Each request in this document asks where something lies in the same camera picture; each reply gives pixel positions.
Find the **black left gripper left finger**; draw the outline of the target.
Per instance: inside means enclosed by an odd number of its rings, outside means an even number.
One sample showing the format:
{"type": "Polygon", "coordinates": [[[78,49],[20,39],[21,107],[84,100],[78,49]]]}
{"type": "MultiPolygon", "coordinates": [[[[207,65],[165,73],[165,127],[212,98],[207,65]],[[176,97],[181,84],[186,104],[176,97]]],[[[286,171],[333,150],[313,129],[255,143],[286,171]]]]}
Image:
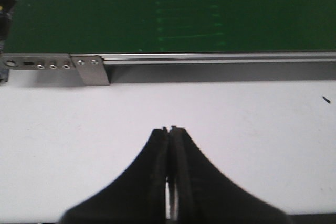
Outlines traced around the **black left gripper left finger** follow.
{"type": "Polygon", "coordinates": [[[167,153],[167,129],[154,129],[115,181],[67,210],[59,223],[165,223],[167,153]]]}

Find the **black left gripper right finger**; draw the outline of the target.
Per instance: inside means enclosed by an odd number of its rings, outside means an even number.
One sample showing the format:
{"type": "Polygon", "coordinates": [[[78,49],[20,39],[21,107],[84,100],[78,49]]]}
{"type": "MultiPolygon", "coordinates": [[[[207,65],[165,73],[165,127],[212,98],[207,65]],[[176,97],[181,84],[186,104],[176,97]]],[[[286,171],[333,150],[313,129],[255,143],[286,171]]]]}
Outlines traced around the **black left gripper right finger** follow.
{"type": "Polygon", "coordinates": [[[169,192],[175,223],[293,223],[226,177],[176,126],[169,131],[169,192]]]}

